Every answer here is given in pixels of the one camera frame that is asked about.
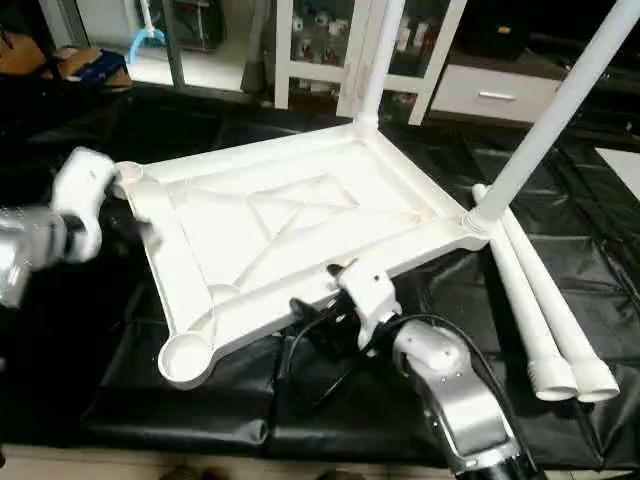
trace black plastic sheet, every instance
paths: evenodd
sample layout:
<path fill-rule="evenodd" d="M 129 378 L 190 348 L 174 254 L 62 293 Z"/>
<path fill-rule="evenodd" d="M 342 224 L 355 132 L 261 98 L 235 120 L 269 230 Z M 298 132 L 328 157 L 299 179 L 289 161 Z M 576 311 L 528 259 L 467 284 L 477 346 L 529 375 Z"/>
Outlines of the black plastic sheet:
<path fill-rule="evenodd" d="M 3 159 L 0 184 L 8 187 L 0 189 L 0 201 L 46 200 L 53 173 L 75 143 L 89 142 L 116 161 L 146 163 L 342 121 L 134 89 L 65 116 L 39 131 L 37 141 L 21 140 L 31 153 Z M 490 128 L 383 131 L 465 207 L 472 206 L 471 186 L 491 182 L 524 135 Z M 613 369 L 619 397 L 595 406 L 534 397 L 488 249 L 452 252 L 402 275 L 395 280 L 398 299 L 406 312 L 448 317 L 477 342 L 543 466 L 637 468 L 638 202 L 592 146 L 566 135 L 512 207 Z M 224 358 L 199 389 L 173 390 L 157 371 L 168 332 L 139 244 L 108 247 L 85 266 L 39 274 L 29 302 L 18 314 L 0 313 L 0 353 L 8 357 L 0 374 L 0 441 L 442 465 L 420 402 L 384 362 L 356 375 L 316 416 L 297 414 L 282 373 L 295 328 Z M 308 344 L 300 355 L 309 391 L 322 390 L 339 371 Z"/>

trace drawer handle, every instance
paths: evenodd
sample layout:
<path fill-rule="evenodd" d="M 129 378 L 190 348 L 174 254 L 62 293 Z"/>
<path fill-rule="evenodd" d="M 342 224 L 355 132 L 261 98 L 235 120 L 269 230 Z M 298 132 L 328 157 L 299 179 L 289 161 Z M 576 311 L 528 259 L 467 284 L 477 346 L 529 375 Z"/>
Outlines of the drawer handle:
<path fill-rule="evenodd" d="M 503 102 L 515 102 L 515 95 L 509 95 L 508 93 L 496 93 L 496 92 L 478 92 L 478 96 L 481 98 L 490 98 L 491 100 L 502 100 Z"/>

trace floor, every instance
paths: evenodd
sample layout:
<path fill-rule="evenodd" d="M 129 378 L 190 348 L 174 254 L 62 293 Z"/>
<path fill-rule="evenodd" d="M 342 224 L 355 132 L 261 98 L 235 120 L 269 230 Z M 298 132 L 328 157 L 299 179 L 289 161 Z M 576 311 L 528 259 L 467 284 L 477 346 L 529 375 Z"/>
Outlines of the floor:
<path fill-rule="evenodd" d="M 640 200 L 640 154 L 596 148 L 624 184 Z"/>
<path fill-rule="evenodd" d="M 216 467 L 231 480 L 313 480 L 339 468 L 360 473 L 369 480 L 453 478 L 448 471 L 418 466 L 276 462 L 249 458 L 172 455 L 125 450 L 69 449 L 8 445 L 3 449 L 6 466 L 2 480 L 157 480 L 177 465 L 198 470 Z M 546 472 L 549 480 L 600 480 L 626 472 Z"/>
<path fill-rule="evenodd" d="M 227 24 L 226 40 L 213 52 L 181 50 L 182 69 L 187 85 L 240 92 L 249 47 L 253 2 L 223 2 Z M 128 59 L 129 45 L 102 42 L 100 47 L 115 50 Z M 163 47 L 141 47 L 129 74 L 139 82 L 172 85 L 167 51 Z"/>

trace white pole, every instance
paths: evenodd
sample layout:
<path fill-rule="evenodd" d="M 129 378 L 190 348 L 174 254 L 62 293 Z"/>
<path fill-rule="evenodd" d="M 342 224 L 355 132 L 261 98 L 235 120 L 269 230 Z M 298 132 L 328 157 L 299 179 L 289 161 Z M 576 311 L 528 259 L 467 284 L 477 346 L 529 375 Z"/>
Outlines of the white pole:
<path fill-rule="evenodd" d="M 371 67 L 367 91 L 360 107 L 360 112 L 356 116 L 356 122 L 367 127 L 378 128 L 378 109 L 382 92 L 384 91 L 384 81 L 389 71 L 393 50 L 396 47 L 396 37 L 398 27 L 404 11 L 405 0 L 387 0 L 382 28 L 378 39 L 376 56 Z"/>
<path fill-rule="evenodd" d="M 578 59 L 551 105 L 529 130 L 467 223 L 489 231 L 549 151 L 640 17 L 640 0 L 618 0 Z"/>
<path fill-rule="evenodd" d="M 473 188 L 476 202 L 480 201 L 483 193 L 476 187 Z M 558 351 L 527 277 L 520 268 L 518 258 L 500 223 L 494 226 L 489 245 L 529 358 L 527 371 L 536 397 L 546 401 L 574 397 L 577 388 L 571 367 Z"/>
<path fill-rule="evenodd" d="M 593 351 L 562 293 L 509 208 L 502 218 L 502 225 L 560 352 L 571 366 L 578 386 L 578 400 L 601 402 L 618 395 L 620 389 L 609 367 Z"/>

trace robotic arm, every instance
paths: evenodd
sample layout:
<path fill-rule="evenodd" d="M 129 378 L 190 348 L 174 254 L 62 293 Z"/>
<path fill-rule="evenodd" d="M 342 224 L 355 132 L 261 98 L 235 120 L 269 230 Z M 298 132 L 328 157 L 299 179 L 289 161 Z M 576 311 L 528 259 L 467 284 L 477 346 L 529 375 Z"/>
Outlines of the robotic arm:
<path fill-rule="evenodd" d="M 98 253 L 98 214 L 115 174 L 111 159 L 76 148 L 56 176 L 49 207 L 0 210 L 0 304 L 20 305 L 32 271 Z"/>
<path fill-rule="evenodd" d="M 388 275 L 366 262 L 329 271 L 360 320 L 358 348 L 371 354 L 376 336 L 391 337 L 386 350 L 422 398 L 426 421 L 456 477 L 545 478 L 514 433 L 495 389 L 474 371 L 463 332 L 427 323 L 425 315 L 402 317 Z"/>

